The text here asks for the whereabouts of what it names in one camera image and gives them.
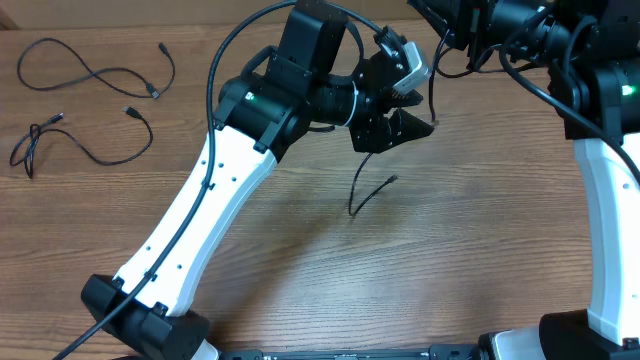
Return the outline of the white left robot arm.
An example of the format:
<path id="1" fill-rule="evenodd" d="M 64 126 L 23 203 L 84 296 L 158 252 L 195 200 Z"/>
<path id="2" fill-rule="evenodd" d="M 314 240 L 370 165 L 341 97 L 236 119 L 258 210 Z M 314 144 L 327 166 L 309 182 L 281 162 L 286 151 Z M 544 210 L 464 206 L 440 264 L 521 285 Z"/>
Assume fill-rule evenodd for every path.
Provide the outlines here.
<path id="1" fill-rule="evenodd" d="M 414 43 L 384 45 L 350 76 L 336 50 L 268 46 L 221 89 L 198 164 L 143 246 L 81 298 L 98 329 L 146 359 L 216 359 L 192 303 L 202 275 L 247 199 L 312 122 L 346 127 L 354 149 L 387 151 L 432 133 L 410 113 L 429 65 Z"/>

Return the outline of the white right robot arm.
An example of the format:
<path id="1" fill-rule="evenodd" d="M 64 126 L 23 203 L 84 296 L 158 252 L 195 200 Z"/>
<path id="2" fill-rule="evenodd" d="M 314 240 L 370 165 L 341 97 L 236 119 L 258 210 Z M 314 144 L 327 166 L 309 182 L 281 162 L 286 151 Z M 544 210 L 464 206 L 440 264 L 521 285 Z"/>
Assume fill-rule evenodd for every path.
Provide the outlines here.
<path id="1" fill-rule="evenodd" d="M 587 197 L 584 310 L 483 335 L 478 359 L 639 355 L 639 5 L 633 0 L 417 1 L 444 45 L 503 70 L 563 119 Z"/>

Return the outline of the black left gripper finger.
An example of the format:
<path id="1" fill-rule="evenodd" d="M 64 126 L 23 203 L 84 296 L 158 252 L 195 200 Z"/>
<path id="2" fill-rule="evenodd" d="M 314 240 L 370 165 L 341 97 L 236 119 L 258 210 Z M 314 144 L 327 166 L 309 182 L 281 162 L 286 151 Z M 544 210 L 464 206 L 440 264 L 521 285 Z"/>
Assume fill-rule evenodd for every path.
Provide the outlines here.
<path id="1" fill-rule="evenodd" d="M 403 109 L 396 109 L 390 118 L 380 117 L 372 130 L 374 150 L 389 150 L 406 142 L 430 136 L 435 126 Z"/>
<path id="2" fill-rule="evenodd" d="M 406 94 L 390 90 L 384 96 L 384 112 L 388 113 L 394 109 L 420 105 L 423 100 L 424 97 L 416 90 L 411 90 Z"/>

